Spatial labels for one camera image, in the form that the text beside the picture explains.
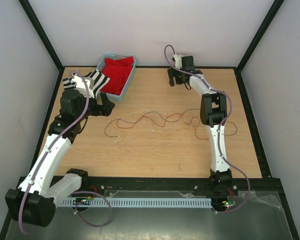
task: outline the red wire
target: red wire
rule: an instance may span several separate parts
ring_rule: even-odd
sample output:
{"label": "red wire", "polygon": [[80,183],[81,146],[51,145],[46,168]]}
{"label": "red wire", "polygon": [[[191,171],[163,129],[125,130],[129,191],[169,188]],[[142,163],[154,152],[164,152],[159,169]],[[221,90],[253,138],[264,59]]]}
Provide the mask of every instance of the red wire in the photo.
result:
{"label": "red wire", "polygon": [[[164,123],[163,123],[163,125],[158,124],[158,123],[157,123],[156,121],[154,121],[151,117],[147,117],[147,116],[146,116],[147,113],[145,113],[143,116],[139,117],[138,120],[137,120],[136,122],[133,122],[132,125],[131,125],[131,126],[128,126],[128,127],[119,126],[119,125],[118,125],[118,122],[119,122],[119,121],[122,121],[122,122],[124,122],[124,123],[126,123],[126,122],[125,122],[124,120],[122,120],[121,118],[117,118],[117,119],[114,119],[114,120],[112,120],[111,122],[109,122],[109,124],[108,124],[108,125],[105,127],[105,129],[104,129],[104,134],[107,135],[108,137],[111,137],[111,138],[117,138],[117,137],[118,137],[118,136],[110,136],[110,135],[108,135],[108,134],[106,133],[106,129],[107,129],[107,128],[109,127],[109,125],[110,125],[112,122],[114,122],[114,121],[116,121],[116,126],[117,126],[119,129],[131,129],[131,128],[133,128],[137,123],[139,123],[142,119],[149,119],[149,120],[151,120],[155,125],[157,125],[158,127],[164,128],[164,127],[166,126],[166,122],[168,122],[168,123],[173,123],[173,122],[179,121],[179,119],[182,118],[183,122],[184,122],[185,124],[187,124],[187,125],[191,125],[191,123],[193,122],[194,119],[198,119],[198,120],[199,120],[199,124],[195,127],[195,130],[194,130],[194,134],[195,134],[196,138],[197,138],[197,139],[200,139],[200,140],[209,140],[209,138],[201,138],[201,137],[198,137],[198,135],[197,135],[197,129],[198,129],[198,127],[201,125],[201,124],[200,124],[200,119],[199,119],[198,117],[194,116],[194,117],[191,119],[190,123],[187,123],[187,122],[184,120],[184,117],[183,117],[183,115],[184,115],[185,113],[186,113],[186,112],[184,112],[184,113],[182,113],[182,114],[181,114],[181,113],[174,113],[174,114],[172,114],[172,115],[167,116],[166,118],[164,118]],[[176,120],[176,121],[168,121],[169,118],[171,118],[171,117],[173,117],[173,116],[175,116],[175,115],[180,115],[180,117],[179,117],[178,120]]]}
{"label": "red wire", "polygon": [[232,199],[232,196],[234,196],[235,199],[237,199],[237,196],[229,188],[227,188],[226,190],[230,193],[231,196],[230,200]]}
{"label": "red wire", "polygon": [[93,188],[94,192],[97,192],[97,187],[95,185],[91,185],[90,188]]}

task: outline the white wall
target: white wall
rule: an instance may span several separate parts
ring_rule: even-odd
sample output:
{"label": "white wall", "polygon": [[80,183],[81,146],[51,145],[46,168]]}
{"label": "white wall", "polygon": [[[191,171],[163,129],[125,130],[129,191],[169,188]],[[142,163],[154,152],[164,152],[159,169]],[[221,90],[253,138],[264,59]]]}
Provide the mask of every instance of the white wall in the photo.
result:
{"label": "white wall", "polygon": [[0,0],[0,231],[5,194],[27,174],[58,75],[17,0]]}
{"label": "white wall", "polygon": [[273,0],[30,0],[64,65],[96,65],[104,53],[166,66],[163,50],[197,66],[237,66]]}
{"label": "white wall", "polygon": [[300,235],[300,0],[283,3],[242,74]]}

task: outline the striped cloth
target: striped cloth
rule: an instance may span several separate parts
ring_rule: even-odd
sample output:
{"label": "striped cloth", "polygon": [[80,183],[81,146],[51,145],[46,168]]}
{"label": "striped cloth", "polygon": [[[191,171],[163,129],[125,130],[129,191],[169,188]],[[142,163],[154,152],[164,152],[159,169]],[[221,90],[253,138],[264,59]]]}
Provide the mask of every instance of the striped cloth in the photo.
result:
{"label": "striped cloth", "polygon": [[[98,92],[109,82],[110,78],[102,74],[98,69],[89,72],[84,76],[85,79],[91,81],[90,88],[92,86],[92,91],[95,97],[97,97]],[[72,78],[64,78],[62,79],[64,90],[75,89],[77,83],[72,81]]]}

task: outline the white cable tray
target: white cable tray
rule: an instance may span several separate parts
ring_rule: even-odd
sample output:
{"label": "white cable tray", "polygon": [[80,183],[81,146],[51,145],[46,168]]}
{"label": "white cable tray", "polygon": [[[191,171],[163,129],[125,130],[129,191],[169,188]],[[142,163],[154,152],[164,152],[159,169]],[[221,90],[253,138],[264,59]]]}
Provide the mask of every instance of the white cable tray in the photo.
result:
{"label": "white cable tray", "polygon": [[[59,207],[75,207],[76,197],[68,197],[59,205]],[[211,208],[210,198],[107,198],[113,208],[191,208],[205,209]],[[92,201],[85,201],[79,206],[89,208],[107,208],[106,202],[98,197]]]}

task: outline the wire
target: wire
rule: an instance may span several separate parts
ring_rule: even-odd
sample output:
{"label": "wire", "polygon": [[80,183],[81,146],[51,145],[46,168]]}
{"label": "wire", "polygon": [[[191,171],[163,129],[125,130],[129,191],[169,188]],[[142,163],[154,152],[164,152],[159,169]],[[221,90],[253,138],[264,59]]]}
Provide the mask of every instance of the wire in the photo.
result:
{"label": "wire", "polygon": [[89,188],[93,189],[93,191],[97,192],[97,187],[95,185],[91,185]]}
{"label": "wire", "polygon": [[82,133],[82,131],[85,129],[86,125],[87,125],[87,122],[88,122],[88,117],[86,117],[85,119],[85,122],[83,124],[83,127],[81,128],[81,130],[78,132],[78,134]]}
{"label": "wire", "polygon": [[227,187],[226,190],[230,193],[230,200],[232,199],[232,197],[234,196],[235,199],[237,199],[237,196]]}
{"label": "wire", "polygon": [[251,186],[250,186],[250,181],[249,181],[248,176],[247,176],[247,175],[245,174],[245,172],[243,172],[241,169],[239,169],[238,167],[236,167],[235,165],[233,165],[232,163],[230,163],[230,162],[224,157],[224,153],[223,153],[222,150],[221,150],[221,145],[220,145],[220,132],[221,132],[221,131],[220,131],[220,129],[221,129],[221,126],[223,126],[223,125],[225,124],[225,122],[227,121],[227,119],[228,119],[228,118],[230,117],[230,115],[232,114],[233,104],[232,104],[231,98],[230,98],[229,95],[226,94],[224,91],[219,91],[219,90],[216,90],[216,89],[214,89],[213,87],[211,87],[211,86],[208,84],[207,80],[206,80],[203,76],[201,77],[201,76],[199,76],[199,75],[193,74],[192,72],[183,71],[183,70],[178,69],[178,68],[176,68],[175,66],[173,66],[173,65],[170,63],[170,61],[169,61],[169,59],[168,59],[168,57],[167,57],[167,48],[168,48],[168,47],[170,47],[170,48],[172,49],[173,54],[176,54],[176,51],[175,51],[174,47],[173,47],[171,44],[168,44],[168,45],[166,45],[166,46],[164,47],[164,50],[163,50],[164,57],[165,57],[166,62],[170,65],[170,67],[172,67],[173,69],[175,69],[175,70],[177,70],[177,71],[179,71],[179,72],[181,72],[181,73],[188,74],[188,75],[191,75],[191,76],[194,76],[194,77],[198,78],[199,80],[202,81],[202,83],[203,83],[210,91],[215,92],[215,93],[218,93],[218,94],[224,95],[224,96],[228,99],[228,101],[229,101],[229,113],[228,113],[228,115],[220,122],[220,124],[219,124],[219,126],[218,126],[218,131],[217,131],[217,145],[218,145],[218,150],[219,150],[219,153],[220,153],[220,156],[222,157],[222,159],[223,159],[229,166],[231,166],[231,167],[233,167],[234,169],[236,169],[237,171],[239,171],[239,172],[245,177],[246,182],[247,182],[247,186],[248,186],[248,193],[247,193],[247,195],[246,195],[246,198],[243,200],[243,202],[242,202],[239,206],[237,206],[236,208],[231,209],[231,210],[225,212],[225,213],[227,213],[227,214],[228,214],[228,213],[231,213],[231,212],[233,212],[233,211],[235,211],[235,210],[240,209],[240,208],[247,202],[247,200],[248,200],[248,198],[249,198],[249,196],[250,196],[250,191],[251,191]]}
{"label": "wire", "polygon": [[[107,128],[110,126],[110,124],[111,124],[112,122],[116,121],[116,126],[117,126],[119,129],[121,129],[122,134],[123,134],[125,137],[127,137],[127,138],[132,138],[132,137],[134,137],[134,136],[127,136],[127,135],[125,135],[125,133],[123,132],[123,129],[131,129],[131,128],[133,128],[137,123],[139,123],[142,119],[150,119],[150,124],[151,124],[152,129],[155,130],[155,131],[157,131],[157,132],[159,132],[159,133],[167,133],[167,132],[170,132],[177,124],[183,122],[183,123],[185,123],[185,124],[187,124],[187,125],[190,125],[191,127],[193,127],[193,128],[195,129],[195,130],[194,130],[194,134],[195,134],[195,136],[196,136],[197,139],[199,139],[199,140],[209,140],[209,138],[201,138],[201,137],[199,137],[199,136],[197,135],[198,127],[201,126],[201,124],[200,124],[201,120],[200,120],[198,117],[196,117],[196,116],[193,117],[193,118],[191,119],[190,122],[188,122],[188,121],[186,121],[186,120],[184,119],[183,115],[184,115],[186,112],[190,111],[190,110],[200,110],[200,109],[199,109],[199,108],[191,108],[191,109],[185,110],[183,113],[175,113],[175,114],[172,114],[172,115],[168,116],[167,118],[164,118],[164,117],[163,117],[159,112],[157,112],[157,111],[150,111],[150,112],[145,112],[145,113],[144,113],[144,112],[136,112],[136,111],[133,111],[133,112],[128,113],[128,114],[125,116],[125,118],[124,118],[123,120],[122,120],[121,118],[116,118],[116,119],[112,120],[111,122],[109,122],[108,125],[107,125],[107,126],[105,127],[105,129],[104,129],[104,134],[105,134],[106,136],[110,137],[110,138],[119,138],[118,135],[112,136],[112,135],[107,134]],[[130,114],[132,114],[132,113],[142,114],[142,116],[141,116],[140,118],[138,118],[137,121],[126,121],[127,116],[130,115]],[[163,125],[159,125],[157,122],[155,122],[155,121],[149,116],[150,113],[156,113],[156,114],[158,114],[158,115],[165,121],[164,124],[163,124]],[[170,117],[175,116],[175,115],[179,115],[179,118],[178,118],[177,120],[168,120]],[[196,125],[196,126],[193,126],[193,125],[192,125],[192,122],[193,122],[194,119],[198,119],[198,120],[199,120],[199,123],[198,123],[198,125]],[[124,126],[123,126],[123,123],[122,123],[121,125],[118,124],[119,121],[122,121],[123,123],[133,124],[133,125],[132,125],[132,126],[129,126],[129,127],[124,127]],[[156,129],[154,129],[153,126],[152,126],[152,123],[155,123],[158,127],[164,128],[164,127],[166,126],[166,122],[168,122],[168,123],[176,123],[176,124],[173,125],[173,127],[170,128],[170,129],[167,130],[167,131],[164,131],[164,130],[156,130]],[[229,136],[233,136],[233,135],[236,134],[237,131],[238,131],[237,126],[236,126],[233,122],[231,122],[231,123],[236,127],[236,132],[233,133],[233,134],[231,134],[231,135],[229,135]]]}
{"label": "wire", "polygon": [[[88,88],[88,85],[84,79],[84,77],[78,72],[78,71],[71,71],[69,74],[70,76],[72,76],[72,78],[74,77],[73,74],[76,73],[83,81],[84,83],[84,86],[85,86],[85,90],[86,90],[86,99],[85,99],[85,106],[84,106],[84,109],[81,113],[81,115],[76,119],[74,120],[73,123],[71,123],[68,127],[66,127],[53,141],[52,143],[49,145],[49,147],[47,148],[49,151],[52,149],[52,147],[54,146],[54,144],[70,129],[72,128],[74,125],[76,125],[83,117],[84,115],[86,114],[86,111],[88,109],[88,105],[89,105],[89,88]],[[46,151],[44,153],[44,155],[42,156],[41,160],[39,161],[38,165],[36,166],[34,172],[33,172],[33,175],[31,177],[31,181],[33,182],[35,179],[36,179],[36,175],[41,167],[41,165],[43,164],[44,160],[46,159],[49,151]],[[23,222],[22,222],[22,215],[23,215],[23,211],[24,211],[24,207],[25,207],[25,202],[26,202],[26,199],[27,199],[27,196],[29,194],[29,191],[32,187],[32,184],[29,183],[28,184],[28,187],[26,188],[24,194],[23,194],[23,197],[22,197],[22,200],[21,200],[21,204],[20,204],[20,208],[19,208],[19,214],[18,214],[18,225],[19,225],[19,228],[20,228],[20,231],[25,234],[25,235],[29,235],[33,229],[28,232],[24,229],[24,226],[23,226]]]}
{"label": "wire", "polygon": [[184,86],[185,86],[185,88],[186,88],[187,90],[191,90],[191,86],[189,85],[189,87],[188,87],[186,82],[184,83]]}
{"label": "wire", "polygon": [[238,132],[238,127],[237,127],[232,121],[226,121],[226,122],[234,125],[234,127],[235,127],[235,132],[232,133],[232,134],[229,134],[229,135],[226,135],[226,134],[225,134],[225,136],[229,137],[229,136],[235,135],[235,134]]}
{"label": "wire", "polygon": [[92,224],[92,223],[87,222],[87,221],[80,215],[80,213],[78,212],[78,205],[79,205],[81,202],[77,202],[76,205],[75,205],[75,208],[74,208],[74,210],[75,210],[74,214],[75,214],[75,215],[78,215],[78,217],[79,217],[85,224],[87,224],[87,225],[90,226],[90,227],[101,228],[101,227],[106,226],[107,224],[109,224],[109,223],[112,221],[112,219],[113,219],[113,217],[114,217],[114,216],[113,216],[112,207],[111,207],[111,205],[110,205],[110,202],[109,202],[104,196],[102,196],[101,194],[99,194],[99,193],[97,193],[97,192],[94,192],[94,191],[75,191],[75,192],[72,193],[72,195],[73,195],[73,194],[91,194],[91,195],[94,195],[94,196],[98,196],[98,197],[102,198],[102,199],[105,201],[105,203],[108,205],[108,207],[109,207],[110,215],[109,215],[108,220],[105,221],[105,222],[102,223],[102,224]]}

